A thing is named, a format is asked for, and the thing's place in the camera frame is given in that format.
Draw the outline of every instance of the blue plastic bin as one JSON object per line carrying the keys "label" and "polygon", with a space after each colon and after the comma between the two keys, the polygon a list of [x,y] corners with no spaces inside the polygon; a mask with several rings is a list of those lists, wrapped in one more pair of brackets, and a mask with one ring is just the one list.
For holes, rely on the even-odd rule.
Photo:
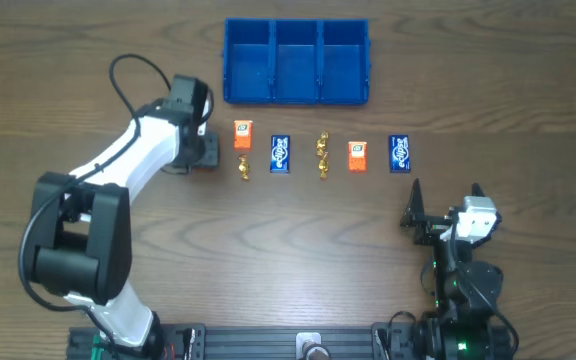
{"label": "blue plastic bin", "polygon": [[364,104],[370,66],[367,20],[226,20],[229,103]]}

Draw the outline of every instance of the wood grain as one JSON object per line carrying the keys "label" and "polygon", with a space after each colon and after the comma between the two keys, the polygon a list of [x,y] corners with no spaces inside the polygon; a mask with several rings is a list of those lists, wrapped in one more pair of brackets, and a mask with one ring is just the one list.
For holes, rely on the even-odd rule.
{"label": "wood grain", "polygon": [[[0,359],[64,357],[77,314],[40,309],[16,273],[32,189],[103,150],[128,114],[107,79],[137,52],[198,76],[221,99],[226,17],[367,17],[368,105],[244,107],[218,101],[212,174],[158,174],[133,207],[131,281],[166,322],[368,325],[431,309],[418,283],[428,248],[397,223],[412,180],[429,213],[477,181],[504,222],[475,257],[505,273],[500,309],[520,359],[576,357],[576,0],[0,0]],[[120,66],[135,104],[164,93]],[[239,180],[232,121],[255,121],[250,183]],[[316,170],[331,133],[329,180]],[[290,133],[292,174],[267,172],[269,137]],[[386,137],[409,133],[412,173],[387,170]],[[346,143],[372,144],[369,171]]]}

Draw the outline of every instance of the orange box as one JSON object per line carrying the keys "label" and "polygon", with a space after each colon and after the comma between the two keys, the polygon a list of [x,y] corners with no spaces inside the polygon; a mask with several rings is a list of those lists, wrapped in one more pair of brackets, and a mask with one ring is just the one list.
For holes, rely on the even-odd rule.
{"label": "orange box", "polygon": [[366,147],[365,141],[348,142],[348,170],[350,172],[366,172]]}
{"label": "orange box", "polygon": [[252,120],[235,120],[235,150],[252,149]]}

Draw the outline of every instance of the black and white robotic arm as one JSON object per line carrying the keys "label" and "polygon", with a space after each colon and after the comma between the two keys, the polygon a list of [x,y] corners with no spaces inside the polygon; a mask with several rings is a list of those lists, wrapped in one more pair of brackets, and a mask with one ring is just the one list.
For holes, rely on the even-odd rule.
{"label": "black and white robotic arm", "polygon": [[[156,314],[127,281],[132,261],[130,204],[166,165],[185,171],[217,166],[218,138],[205,129],[213,106],[209,93],[198,79],[175,76],[168,98],[137,111],[139,124],[133,119],[110,147],[70,174],[46,173],[35,189],[33,216],[41,211],[20,254],[24,277],[73,305],[87,307],[91,319],[124,353],[159,359],[163,349]],[[65,184],[91,172],[94,175],[41,209]],[[64,226],[77,221],[90,223],[88,234]]]}

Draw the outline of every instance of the wooden table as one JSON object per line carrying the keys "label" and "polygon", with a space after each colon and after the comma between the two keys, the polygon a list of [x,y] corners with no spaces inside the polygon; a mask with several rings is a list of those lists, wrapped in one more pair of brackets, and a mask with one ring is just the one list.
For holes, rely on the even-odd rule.
{"label": "wooden table", "polygon": [[[368,105],[222,101],[226,17],[356,16],[371,21]],[[477,181],[504,222],[475,257],[505,272],[499,306],[521,336],[517,358],[576,357],[576,0],[0,0],[0,359],[63,358],[68,328],[90,324],[31,302],[16,256],[37,178],[89,161],[126,128],[107,77],[125,52],[202,78],[218,99],[220,169],[157,174],[133,207],[131,281],[166,322],[369,325],[431,310],[419,284],[430,248],[413,246],[399,217],[416,177],[432,214]],[[136,105],[165,95],[142,64],[118,77]],[[236,119],[255,121],[250,183]],[[268,173],[277,133],[292,135],[289,176]],[[392,133],[410,134],[410,175],[388,172]],[[348,173],[349,140],[368,141],[368,173]]]}

